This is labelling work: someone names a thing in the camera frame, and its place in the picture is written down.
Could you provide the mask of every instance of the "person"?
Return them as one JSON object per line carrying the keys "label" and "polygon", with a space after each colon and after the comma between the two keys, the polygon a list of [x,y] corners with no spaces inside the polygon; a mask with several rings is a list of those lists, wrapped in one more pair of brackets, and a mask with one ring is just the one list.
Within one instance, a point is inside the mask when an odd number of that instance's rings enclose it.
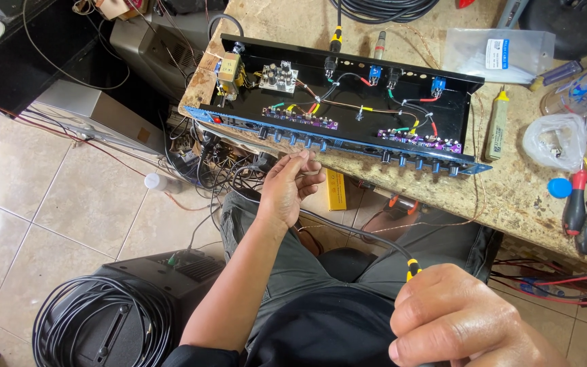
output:
{"label": "person", "polygon": [[424,210],[413,220],[441,225],[398,239],[423,268],[409,282],[392,249],[354,283],[331,278],[291,229],[325,180],[313,159],[307,150],[283,157],[259,206],[226,196],[227,265],[163,367],[568,366],[482,281],[501,239],[488,227],[446,226],[464,220]]}

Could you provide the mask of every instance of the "tile floor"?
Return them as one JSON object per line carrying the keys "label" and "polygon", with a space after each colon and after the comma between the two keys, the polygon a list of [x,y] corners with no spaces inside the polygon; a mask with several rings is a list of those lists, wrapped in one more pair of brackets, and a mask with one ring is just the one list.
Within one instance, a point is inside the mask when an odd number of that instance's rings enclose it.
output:
{"label": "tile floor", "polygon": [[[111,152],[142,173],[155,167]],[[328,212],[324,188],[305,207],[360,227],[379,211],[382,197],[350,184],[348,210]],[[209,203],[193,189],[176,195],[183,206]],[[142,177],[90,146],[0,118],[0,366],[34,366],[31,327],[40,303],[61,281],[90,274],[115,259],[157,254],[189,244],[209,211],[189,212],[167,196],[148,191]],[[380,254],[384,248],[303,219],[326,249],[355,246]],[[223,257],[211,221],[196,232],[194,247]],[[573,366],[587,366],[587,308],[537,300],[491,282]]]}

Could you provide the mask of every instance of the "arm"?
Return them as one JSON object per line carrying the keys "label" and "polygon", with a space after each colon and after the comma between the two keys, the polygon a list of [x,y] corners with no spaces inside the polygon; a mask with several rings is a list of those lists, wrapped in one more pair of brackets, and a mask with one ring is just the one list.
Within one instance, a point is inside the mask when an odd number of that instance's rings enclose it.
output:
{"label": "arm", "polygon": [[264,180],[257,216],[206,297],[184,328],[181,345],[241,351],[249,338],[275,257],[288,228],[298,220],[300,202],[318,190],[324,174],[314,153],[283,157]]}
{"label": "arm", "polygon": [[398,366],[569,366],[515,307],[453,264],[431,266],[405,284],[391,329],[397,339],[389,356]]}

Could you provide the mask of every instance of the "mounting hole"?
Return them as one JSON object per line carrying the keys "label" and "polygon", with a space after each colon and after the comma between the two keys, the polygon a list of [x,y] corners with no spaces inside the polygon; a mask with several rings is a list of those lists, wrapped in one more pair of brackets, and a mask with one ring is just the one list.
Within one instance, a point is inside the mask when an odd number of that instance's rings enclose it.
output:
{"label": "mounting hole", "polygon": [[372,146],[364,146],[364,152],[375,154],[379,152],[379,149]]}

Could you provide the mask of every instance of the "gray pants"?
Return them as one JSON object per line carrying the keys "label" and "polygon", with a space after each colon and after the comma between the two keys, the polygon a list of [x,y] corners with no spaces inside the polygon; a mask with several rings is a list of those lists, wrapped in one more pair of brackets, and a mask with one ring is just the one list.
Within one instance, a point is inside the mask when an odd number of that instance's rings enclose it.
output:
{"label": "gray pants", "polygon": [[[227,194],[221,215],[226,262],[234,254],[256,214],[256,203],[234,192]],[[466,220],[441,210],[424,208],[418,221],[445,225]],[[415,225],[396,242],[408,249],[423,268],[453,263],[478,279],[487,281],[501,238],[501,232],[472,222],[458,226]],[[300,243],[295,230],[290,229],[282,239],[275,258],[247,349],[250,351],[252,341],[269,316],[303,293],[323,287],[347,286],[393,302],[406,282],[407,269],[407,259],[399,251],[389,249],[356,282],[344,283],[330,277],[315,256]]]}

